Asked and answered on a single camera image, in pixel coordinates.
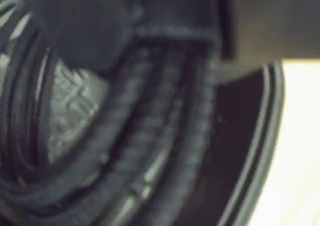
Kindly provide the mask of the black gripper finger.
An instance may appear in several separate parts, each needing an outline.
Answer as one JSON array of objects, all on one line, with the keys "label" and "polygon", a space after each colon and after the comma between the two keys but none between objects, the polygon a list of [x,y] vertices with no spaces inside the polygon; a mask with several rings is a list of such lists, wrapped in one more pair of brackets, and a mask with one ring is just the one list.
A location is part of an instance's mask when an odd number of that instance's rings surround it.
[{"label": "black gripper finger", "polygon": [[220,0],[220,9],[221,82],[275,61],[320,56],[320,0]]},{"label": "black gripper finger", "polygon": [[110,71],[134,36],[132,0],[23,0],[73,69]]}]

